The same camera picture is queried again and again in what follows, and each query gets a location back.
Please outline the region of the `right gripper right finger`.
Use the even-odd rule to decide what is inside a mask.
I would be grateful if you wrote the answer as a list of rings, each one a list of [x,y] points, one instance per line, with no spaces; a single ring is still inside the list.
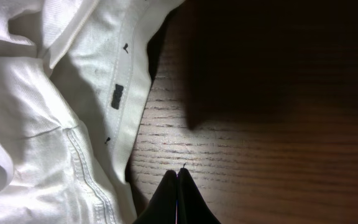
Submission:
[[[178,224],[220,224],[198,190],[190,172],[181,168],[177,187]]]

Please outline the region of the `white t-shirt with black tag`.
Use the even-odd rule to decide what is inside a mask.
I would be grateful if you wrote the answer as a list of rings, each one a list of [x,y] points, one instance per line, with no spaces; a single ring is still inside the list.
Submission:
[[[147,44],[179,1],[0,1],[0,223],[132,223]]]

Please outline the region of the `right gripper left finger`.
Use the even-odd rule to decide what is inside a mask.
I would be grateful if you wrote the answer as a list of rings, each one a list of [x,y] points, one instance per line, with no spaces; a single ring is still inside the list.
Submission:
[[[133,224],[176,224],[177,174],[168,170],[164,174],[147,208]]]

